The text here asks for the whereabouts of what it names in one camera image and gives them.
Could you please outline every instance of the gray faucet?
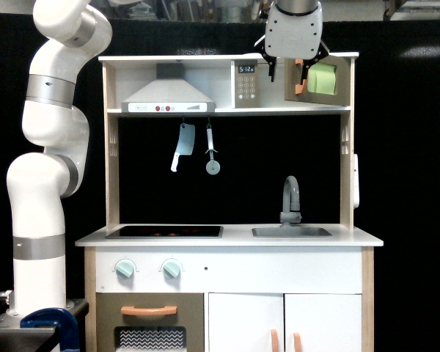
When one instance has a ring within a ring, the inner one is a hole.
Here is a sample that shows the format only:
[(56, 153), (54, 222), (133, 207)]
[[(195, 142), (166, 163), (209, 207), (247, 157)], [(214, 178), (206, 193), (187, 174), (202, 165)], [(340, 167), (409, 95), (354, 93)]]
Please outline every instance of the gray faucet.
[(282, 212), (280, 213), (280, 227), (289, 227), (290, 223), (297, 224), (301, 221), (300, 191), (294, 176), (289, 176), (284, 184), (284, 198)]

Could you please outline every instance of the stove knob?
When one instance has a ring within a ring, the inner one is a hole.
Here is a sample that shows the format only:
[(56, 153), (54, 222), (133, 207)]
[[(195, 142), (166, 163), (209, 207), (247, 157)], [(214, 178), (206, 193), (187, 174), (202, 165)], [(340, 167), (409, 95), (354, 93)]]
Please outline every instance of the stove knob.
[(133, 271), (135, 270), (135, 264), (133, 264), (132, 260), (122, 259), (116, 264), (116, 274), (121, 279), (128, 279), (133, 275)]
[(181, 272), (181, 263), (176, 259), (168, 259), (161, 266), (164, 276), (169, 279), (175, 279)]

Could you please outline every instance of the cabinet handle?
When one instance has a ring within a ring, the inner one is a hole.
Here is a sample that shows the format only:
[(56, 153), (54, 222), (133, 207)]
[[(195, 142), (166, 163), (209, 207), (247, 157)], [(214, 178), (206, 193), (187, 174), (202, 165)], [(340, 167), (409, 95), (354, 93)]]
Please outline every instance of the cabinet handle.
[(122, 307), (120, 312), (124, 315), (171, 315), (176, 314), (177, 307), (164, 307), (164, 308), (135, 308), (135, 307)]
[(295, 352), (301, 352), (301, 338), (298, 332), (293, 334), (293, 341), (295, 342)]
[[(303, 60), (302, 59), (296, 59), (295, 65), (301, 65), (301, 69), (303, 70)], [(305, 88), (307, 87), (308, 83), (308, 77), (303, 80), (303, 84), (296, 84), (295, 85), (295, 94), (299, 95), (305, 91)]]
[(272, 352), (279, 352), (279, 338), (277, 337), (277, 330), (271, 330), (272, 335)]

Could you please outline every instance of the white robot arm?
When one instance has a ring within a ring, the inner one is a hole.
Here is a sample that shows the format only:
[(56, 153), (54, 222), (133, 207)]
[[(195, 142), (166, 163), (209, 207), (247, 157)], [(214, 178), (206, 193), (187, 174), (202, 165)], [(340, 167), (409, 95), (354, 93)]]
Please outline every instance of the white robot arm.
[(304, 60), (302, 83), (308, 69), (329, 55), (321, 41), (323, 11), (318, 0), (276, 0), (260, 17), (267, 18), (265, 34), (254, 46), (269, 63), (272, 81), (277, 57)]
[(15, 313), (65, 307), (65, 220), (62, 203), (78, 190), (89, 138), (73, 106), (77, 75), (111, 42), (111, 25), (90, 0), (36, 0), (34, 22), (49, 38), (34, 56), (23, 132), (44, 153), (18, 157), (7, 173), (12, 208)]

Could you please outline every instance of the black induction cooktop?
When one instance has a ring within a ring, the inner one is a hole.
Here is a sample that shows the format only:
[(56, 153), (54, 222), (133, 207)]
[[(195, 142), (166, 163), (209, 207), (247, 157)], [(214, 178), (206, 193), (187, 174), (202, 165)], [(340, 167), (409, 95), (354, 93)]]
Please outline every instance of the black induction cooktop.
[(106, 238), (221, 238), (222, 231), (213, 225), (127, 225)]

